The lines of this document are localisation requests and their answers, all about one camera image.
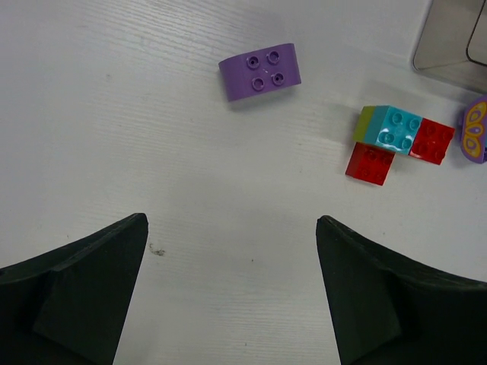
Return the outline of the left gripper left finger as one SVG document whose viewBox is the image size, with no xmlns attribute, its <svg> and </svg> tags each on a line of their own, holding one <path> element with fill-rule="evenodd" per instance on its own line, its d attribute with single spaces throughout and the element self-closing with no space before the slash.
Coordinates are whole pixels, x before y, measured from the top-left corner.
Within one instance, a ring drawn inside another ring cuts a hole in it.
<svg viewBox="0 0 487 365">
<path fill-rule="evenodd" d="M 148 240 L 136 213 L 1 269 L 3 364 L 112 364 Z"/>
</svg>

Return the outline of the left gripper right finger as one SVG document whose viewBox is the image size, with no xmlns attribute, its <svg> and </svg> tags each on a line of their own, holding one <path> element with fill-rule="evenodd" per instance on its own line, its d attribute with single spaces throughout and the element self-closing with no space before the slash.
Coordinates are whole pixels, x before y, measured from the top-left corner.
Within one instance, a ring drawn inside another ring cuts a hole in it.
<svg viewBox="0 0 487 365">
<path fill-rule="evenodd" d="M 342 364 L 484 364 L 486 284 L 412 260 L 328 215 L 317 252 Z"/>
</svg>

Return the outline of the purple rounded lego brick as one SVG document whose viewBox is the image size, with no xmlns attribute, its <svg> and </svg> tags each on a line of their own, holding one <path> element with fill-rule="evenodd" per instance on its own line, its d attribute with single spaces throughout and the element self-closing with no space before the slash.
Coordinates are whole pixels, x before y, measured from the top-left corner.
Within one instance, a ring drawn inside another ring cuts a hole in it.
<svg viewBox="0 0 487 365">
<path fill-rule="evenodd" d="M 283 43 L 218 63 L 228 101 L 234 102 L 301 83 L 293 43 Z"/>
</svg>

